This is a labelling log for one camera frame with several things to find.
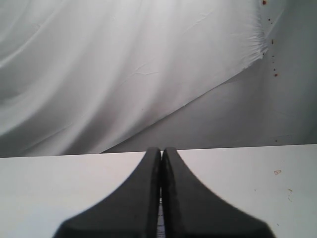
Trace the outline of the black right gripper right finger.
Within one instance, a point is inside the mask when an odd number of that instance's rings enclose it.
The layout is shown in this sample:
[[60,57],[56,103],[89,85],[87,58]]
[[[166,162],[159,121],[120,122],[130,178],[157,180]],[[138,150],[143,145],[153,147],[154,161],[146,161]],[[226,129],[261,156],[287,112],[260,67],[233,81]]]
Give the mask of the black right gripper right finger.
[[161,161],[162,208],[168,238],[273,238],[269,226],[227,203],[191,172],[177,150]]

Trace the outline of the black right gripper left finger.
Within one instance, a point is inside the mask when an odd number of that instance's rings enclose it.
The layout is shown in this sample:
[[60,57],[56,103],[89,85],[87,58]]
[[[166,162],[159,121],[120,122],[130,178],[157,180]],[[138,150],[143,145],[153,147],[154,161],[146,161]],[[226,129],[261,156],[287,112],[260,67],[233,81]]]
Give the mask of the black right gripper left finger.
[[146,150],[131,175],[113,193],[65,220],[56,238],[155,238],[160,199],[161,152]]

